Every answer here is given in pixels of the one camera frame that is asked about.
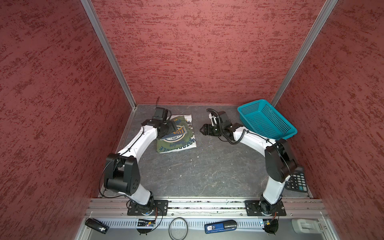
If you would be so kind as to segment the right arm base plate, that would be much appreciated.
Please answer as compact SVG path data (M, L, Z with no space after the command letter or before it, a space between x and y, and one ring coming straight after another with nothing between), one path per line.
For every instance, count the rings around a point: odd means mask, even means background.
M278 201L276 204L270 204L269 202L262 200L245 201L245 210L247 216L253 217L285 217L287 215L285 206L282 201Z

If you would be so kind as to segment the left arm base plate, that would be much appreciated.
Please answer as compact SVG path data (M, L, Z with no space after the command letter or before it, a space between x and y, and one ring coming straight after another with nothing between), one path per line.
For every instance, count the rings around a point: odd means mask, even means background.
M169 201L167 200L155 200L154 205L151 208L146 206L139 205L135 202L130 202L128 204L127 215L128 216L166 216L168 211Z

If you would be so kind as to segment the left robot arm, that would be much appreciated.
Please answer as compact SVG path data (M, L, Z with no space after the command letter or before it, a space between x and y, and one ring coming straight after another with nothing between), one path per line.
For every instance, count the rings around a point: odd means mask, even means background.
M106 190L131 200L143 215L155 210L153 193L141 185L139 161L156 139L177 130L172 121L146 120L129 144L116 154L109 154L103 170L103 186Z

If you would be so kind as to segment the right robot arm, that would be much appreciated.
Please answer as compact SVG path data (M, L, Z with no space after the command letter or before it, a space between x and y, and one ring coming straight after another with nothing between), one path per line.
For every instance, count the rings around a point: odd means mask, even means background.
M233 146L244 144L265 157L269 178L260 197L257 211L264 216L276 214L280 209L286 182L298 167L288 141L269 139L239 124L229 125L226 128L220 125L204 124L200 132L204 136L224 137Z

